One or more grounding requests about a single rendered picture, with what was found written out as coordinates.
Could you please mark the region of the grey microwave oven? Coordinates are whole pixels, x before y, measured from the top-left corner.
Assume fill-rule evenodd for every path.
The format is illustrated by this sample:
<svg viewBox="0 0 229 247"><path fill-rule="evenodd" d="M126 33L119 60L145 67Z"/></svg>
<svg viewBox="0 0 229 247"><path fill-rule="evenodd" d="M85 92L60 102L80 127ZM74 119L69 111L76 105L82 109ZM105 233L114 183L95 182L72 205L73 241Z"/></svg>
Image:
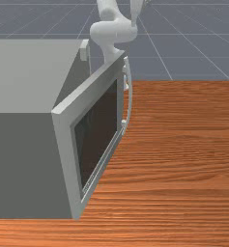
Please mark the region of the grey microwave oven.
<svg viewBox="0 0 229 247"><path fill-rule="evenodd" d="M81 44L0 40L0 219L72 216L52 110L88 77Z"/></svg>

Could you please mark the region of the grey microwave door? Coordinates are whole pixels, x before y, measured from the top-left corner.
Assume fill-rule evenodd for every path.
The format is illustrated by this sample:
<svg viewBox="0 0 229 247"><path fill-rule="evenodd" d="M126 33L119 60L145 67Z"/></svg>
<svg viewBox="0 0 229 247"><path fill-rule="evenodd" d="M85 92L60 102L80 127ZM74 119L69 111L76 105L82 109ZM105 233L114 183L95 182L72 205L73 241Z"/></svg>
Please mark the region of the grey microwave door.
<svg viewBox="0 0 229 247"><path fill-rule="evenodd" d="M124 93L131 92L129 58L120 51L52 110L73 219L82 215L127 130L132 102Z"/></svg>

